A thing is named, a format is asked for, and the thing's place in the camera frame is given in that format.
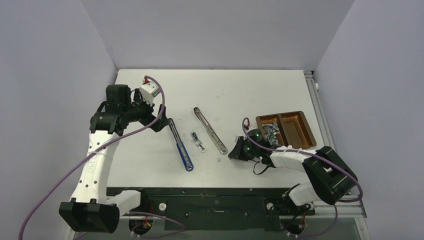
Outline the light blue staple box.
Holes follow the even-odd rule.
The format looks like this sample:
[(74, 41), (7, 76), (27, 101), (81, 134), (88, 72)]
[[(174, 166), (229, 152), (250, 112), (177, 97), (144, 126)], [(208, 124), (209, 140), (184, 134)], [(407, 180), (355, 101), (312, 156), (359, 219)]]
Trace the light blue staple box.
[(200, 139), (198, 138), (198, 135), (196, 134), (196, 132), (192, 131), (190, 133), (191, 138), (194, 142), (194, 144), (196, 145), (196, 147), (202, 152), (205, 153), (206, 152), (206, 148), (204, 147), (203, 143), (200, 141)]

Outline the brown plastic divided tray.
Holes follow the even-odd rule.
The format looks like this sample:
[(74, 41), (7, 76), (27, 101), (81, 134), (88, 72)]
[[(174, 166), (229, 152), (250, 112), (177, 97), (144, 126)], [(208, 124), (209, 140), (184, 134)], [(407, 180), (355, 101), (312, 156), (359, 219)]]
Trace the brown plastic divided tray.
[(265, 136), (262, 124), (276, 122), (282, 131), (285, 145), (295, 149), (310, 149), (317, 145), (309, 123), (302, 111), (274, 113), (255, 118), (257, 127)]

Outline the silver black stapler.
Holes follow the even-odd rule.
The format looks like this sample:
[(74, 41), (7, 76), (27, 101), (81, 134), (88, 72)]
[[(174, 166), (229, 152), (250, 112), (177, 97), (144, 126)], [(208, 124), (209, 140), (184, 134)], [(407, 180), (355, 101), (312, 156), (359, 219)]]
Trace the silver black stapler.
[(193, 112), (195, 116), (199, 119), (199, 121), (202, 123), (203, 127), (206, 129), (208, 136), (210, 137), (210, 139), (212, 140), (212, 142), (214, 143), (215, 147), (220, 152), (220, 154), (226, 155), (228, 153), (227, 147), (223, 144), (221, 139), (218, 137), (218, 135), (212, 128), (211, 124), (202, 114), (201, 110), (198, 107), (195, 107), (193, 109)]

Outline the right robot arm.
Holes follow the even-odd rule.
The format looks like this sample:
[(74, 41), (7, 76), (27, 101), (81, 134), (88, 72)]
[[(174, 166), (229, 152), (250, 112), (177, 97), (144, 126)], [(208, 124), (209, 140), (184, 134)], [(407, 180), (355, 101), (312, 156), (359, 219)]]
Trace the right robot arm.
[(307, 182), (295, 184), (282, 196), (282, 207), (289, 214), (315, 201), (328, 205), (343, 202), (343, 196), (358, 184), (356, 175), (330, 146), (312, 150), (290, 145), (272, 146), (259, 129), (239, 136), (228, 157), (240, 161), (258, 160), (267, 169), (284, 168), (306, 174)]

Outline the blue stapler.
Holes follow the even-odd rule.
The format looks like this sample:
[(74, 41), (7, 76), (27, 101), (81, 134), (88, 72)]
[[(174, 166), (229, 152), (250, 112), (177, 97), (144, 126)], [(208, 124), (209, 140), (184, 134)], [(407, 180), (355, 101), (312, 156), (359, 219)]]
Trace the blue stapler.
[(170, 128), (171, 133), (172, 133), (172, 135), (175, 139), (176, 147), (177, 147), (177, 150), (180, 154), (184, 168), (185, 168), (186, 171), (191, 172), (194, 169), (194, 165), (193, 165), (193, 163), (190, 159), (190, 156), (189, 156), (189, 154), (188, 154), (188, 152), (187, 152), (187, 150), (184, 146), (183, 141), (181, 140), (181, 137), (180, 137), (178, 130), (176, 128), (176, 125), (174, 123), (174, 120), (172, 118), (168, 118), (168, 121), (169, 121), (169, 128)]

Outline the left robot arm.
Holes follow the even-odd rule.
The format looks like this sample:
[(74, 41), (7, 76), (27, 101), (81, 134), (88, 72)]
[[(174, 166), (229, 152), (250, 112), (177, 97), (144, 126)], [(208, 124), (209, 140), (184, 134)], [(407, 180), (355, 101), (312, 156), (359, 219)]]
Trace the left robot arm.
[(154, 116), (154, 98), (162, 89), (145, 82), (131, 91), (128, 85), (107, 86), (103, 101), (90, 119), (89, 146), (78, 184), (68, 202), (59, 206), (59, 215), (75, 232), (113, 233), (120, 217), (130, 210), (136, 215), (148, 211), (149, 201), (137, 190), (125, 190), (107, 198), (107, 183), (113, 158), (124, 131), (139, 122), (154, 132), (168, 125), (166, 107)]

